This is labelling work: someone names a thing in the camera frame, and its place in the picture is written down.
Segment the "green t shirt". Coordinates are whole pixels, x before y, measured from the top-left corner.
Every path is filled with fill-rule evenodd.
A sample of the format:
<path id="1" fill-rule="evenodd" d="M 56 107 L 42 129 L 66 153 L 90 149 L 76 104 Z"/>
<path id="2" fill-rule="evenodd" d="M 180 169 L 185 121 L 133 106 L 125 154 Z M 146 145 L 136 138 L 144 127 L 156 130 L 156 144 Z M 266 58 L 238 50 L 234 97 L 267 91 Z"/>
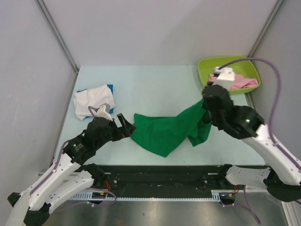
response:
<path id="1" fill-rule="evenodd" d="M 203 100 L 173 117 L 136 113 L 134 125 L 136 130 L 131 139 L 143 149 L 162 157 L 167 157 L 185 139 L 193 147 L 204 143 L 211 130 L 209 112 L 203 107 Z"/>

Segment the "lime green plastic basin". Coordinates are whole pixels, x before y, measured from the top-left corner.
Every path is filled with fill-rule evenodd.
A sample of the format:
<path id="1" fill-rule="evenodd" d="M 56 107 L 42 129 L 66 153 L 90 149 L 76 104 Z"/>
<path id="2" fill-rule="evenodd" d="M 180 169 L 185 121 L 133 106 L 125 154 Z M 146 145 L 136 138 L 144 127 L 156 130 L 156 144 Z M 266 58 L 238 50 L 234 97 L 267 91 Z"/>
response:
<path id="1" fill-rule="evenodd" d="M 200 60 L 198 62 L 198 75 L 200 78 L 201 86 L 205 87 L 210 75 L 213 74 L 213 70 L 215 67 L 222 66 L 230 61 L 234 61 L 241 58 L 243 58 L 243 56 L 218 56 Z M 242 61 L 234 63 L 230 65 L 230 68 L 232 68 L 234 73 L 237 75 L 243 75 L 245 78 L 256 79 L 258 81 L 258 85 L 254 88 L 230 90 L 231 95 L 248 93 L 260 86 L 261 79 L 255 66 L 251 61 Z"/>

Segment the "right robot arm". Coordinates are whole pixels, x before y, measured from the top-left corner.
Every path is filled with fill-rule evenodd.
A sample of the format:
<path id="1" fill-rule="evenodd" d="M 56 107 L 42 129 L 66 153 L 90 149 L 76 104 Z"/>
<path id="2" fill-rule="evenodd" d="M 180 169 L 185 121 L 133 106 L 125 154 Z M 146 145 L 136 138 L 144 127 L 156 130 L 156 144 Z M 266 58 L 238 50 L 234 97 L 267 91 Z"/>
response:
<path id="1" fill-rule="evenodd" d="M 263 169 L 225 164 L 217 176 L 222 189 L 231 185 L 265 189 L 283 202 L 301 199 L 301 166 L 280 142 L 274 143 L 264 119 L 251 107 L 234 105 L 228 91 L 220 85 L 204 88 L 203 108 L 211 124 L 253 148 L 267 163 Z"/>

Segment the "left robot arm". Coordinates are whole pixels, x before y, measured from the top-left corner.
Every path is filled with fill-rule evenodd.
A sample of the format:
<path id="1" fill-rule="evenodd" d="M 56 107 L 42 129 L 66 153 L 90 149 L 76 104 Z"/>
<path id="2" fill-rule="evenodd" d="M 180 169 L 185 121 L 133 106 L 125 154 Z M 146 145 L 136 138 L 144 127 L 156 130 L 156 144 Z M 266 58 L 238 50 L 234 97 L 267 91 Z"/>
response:
<path id="1" fill-rule="evenodd" d="M 108 142 L 130 137 L 136 127 L 122 114 L 118 127 L 107 113 L 96 116 L 78 136 L 63 143 L 57 160 L 29 188 L 8 197 L 12 211 L 8 226 L 41 226 L 65 201 L 87 188 L 103 185 L 103 171 L 84 163 Z"/>

